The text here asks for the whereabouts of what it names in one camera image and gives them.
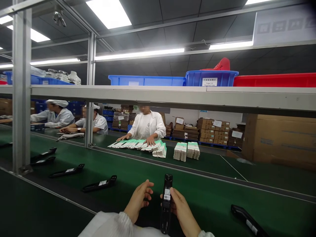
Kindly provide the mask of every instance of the factory worker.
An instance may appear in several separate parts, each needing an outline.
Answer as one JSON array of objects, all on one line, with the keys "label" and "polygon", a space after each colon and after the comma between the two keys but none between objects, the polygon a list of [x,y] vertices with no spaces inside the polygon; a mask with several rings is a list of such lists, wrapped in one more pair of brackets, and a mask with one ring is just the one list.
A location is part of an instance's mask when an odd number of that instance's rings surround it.
[{"label": "factory worker", "polygon": [[[99,133],[99,134],[108,134],[108,123],[106,122],[106,119],[98,114],[100,107],[93,104],[93,132]],[[71,133],[71,132],[80,132],[85,133],[86,132],[86,110],[87,106],[82,108],[82,118],[65,127],[60,129],[59,131],[62,133]]]},{"label": "factory worker", "polygon": [[155,145],[155,141],[160,140],[166,135],[166,127],[161,114],[152,112],[150,106],[140,106],[141,113],[138,114],[133,123],[133,127],[127,135],[116,141],[129,139],[146,140],[147,145]]},{"label": "factory worker", "polygon": [[[134,191],[124,212],[104,213],[98,212],[78,237],[168,237],[160,230],[146,227],[140,228],[135,224],[140,214],[140,209],[149,206],[152,199],[151,189],[154,183],[147,179]],[[201,230],[195,220],[184,196],[175,188],[170,188],[171,212],[180,223],[186,237],[214,237],[211,232]]]},{"label": "factory worker", "polygon": [[45,127],[66,127],[75,121],[72,113],[66,109],[68,102],[65,100],[47,100],[48,110],[31,115],[31,122],[40,122],[47,119]]}]

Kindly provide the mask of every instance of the white hairnet cap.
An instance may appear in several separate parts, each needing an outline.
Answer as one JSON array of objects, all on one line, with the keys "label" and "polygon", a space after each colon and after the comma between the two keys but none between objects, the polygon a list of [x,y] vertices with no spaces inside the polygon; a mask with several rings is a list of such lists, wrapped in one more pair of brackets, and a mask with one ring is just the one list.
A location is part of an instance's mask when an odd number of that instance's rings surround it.
[{"label": "white hairnet cap", "polygon": [[47,100],[46,103],[48,103],[48,102],[57,104],[57,105],[59,105],[59,106],[61,106],[63,108],[68,106],[68,102],[65,101],[65,100]]},{"label": "white hairnet cap", "polygon": [[100,109],[100,106],[97,106],[97,105],[93,104],[93,108],[94,109]]}]

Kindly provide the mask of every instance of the metal shelf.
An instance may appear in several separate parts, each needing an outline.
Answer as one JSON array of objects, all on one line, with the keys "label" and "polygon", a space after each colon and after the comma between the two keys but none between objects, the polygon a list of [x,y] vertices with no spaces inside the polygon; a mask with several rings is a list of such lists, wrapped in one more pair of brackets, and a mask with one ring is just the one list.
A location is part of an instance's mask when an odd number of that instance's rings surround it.
[{"label": "metal shelf", "polygon": [[32,85],[32,96],[284,116],[316,113],[316,88]]}]

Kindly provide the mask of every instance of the green conveyor belt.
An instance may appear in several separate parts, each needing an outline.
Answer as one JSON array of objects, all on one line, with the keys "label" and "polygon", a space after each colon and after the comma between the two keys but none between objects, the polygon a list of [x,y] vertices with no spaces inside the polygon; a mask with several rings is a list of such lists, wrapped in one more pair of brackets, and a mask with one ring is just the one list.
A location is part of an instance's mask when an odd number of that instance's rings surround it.
[{"label": "green conveyor belt", "polygon": [[[5,142],[10,142],[10,135],[1,130],[0,143]],[[125,208],[134,189],[141,182],[147,178],[154,182],[153,200],[150,206],[140,213],[142,218],[153,222],[159,221],[159,194],[163,187],[164,174],[171,173],[174,176],[173,186],[185,196],[201,228],[212,231],[215,236],[252,236],[231,215],[231,204],[244,207],[270,236],[308,236],[314,227],[316,205],[309,202],[31,136],[33,155],[52,146],[58,148],[54,164],[34,168],[37,174],[47,177],[55,171],[85,163],[81,174],[58,179],[59,182],[76,189],[116,174],[118,180],[115,187],[89,195],[104,203],[111,203],[120,210]],[[2,149],[1,157],[11,159],[12,148]]]}]

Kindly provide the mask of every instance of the sleeve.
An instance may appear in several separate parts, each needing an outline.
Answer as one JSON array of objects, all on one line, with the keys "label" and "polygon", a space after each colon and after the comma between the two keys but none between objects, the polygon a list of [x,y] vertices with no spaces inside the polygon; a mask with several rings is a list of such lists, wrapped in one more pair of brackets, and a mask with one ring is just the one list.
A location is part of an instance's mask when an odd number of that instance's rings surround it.
[{"label": "sleeve", "polygon": [[48,111],[42,111],[39,114],[31,115],[31,122],[40,122],[42,120],[46,120],[48,118]]},{"label": "sleeve", "polygon": [[101,117],[98,119],[98,121],[95,123],[96,128],[100,128],[101,130],[105,129],[105,126],[107,125],[106,119],[104,117]]},{"label": "sleeve", "polygon": [[137,124],[138,124],[139,116],[140,116],[139,114],[136,115],[133,126],[132,126],[131,130],[128,131],[128,133],[130,133],[132,135],[132,137],[135,135],[135,133],[137,131]]},{"label": "sleeve", "polygon": [[162,116],[160,113],[157,113],[157,127],[154,133],[158,134],[158,138],[164,138],[166,135],[166,127],[164,125],[164,121],[162,120]]},{"label": "sleeve", "polygon": [[78,127],[83,127],[83,125],[85,124],[85,120],[84,119],[79,119],[77,122],[75,122],[75,125],[77,125]]},{"label": "sleeve", "polygon": [[108,219],[92,237],[132,237],[133,224],[125,212]]},{"label": "sleeve", "polygon": [[66,127],[68,126],[74,119],[74,116],[72,115],[71,112],[69,113],[63,113],[61,115],[61,118],[59,120],[59,122],[57,123],[53,123],[53,122],[47,122],[45,123],[45,127]]},{"label": "sleeve", "polygon": [[204,230],[202,230],[199,234],[198,237],[215,237],[211,232],[205,233]]}]

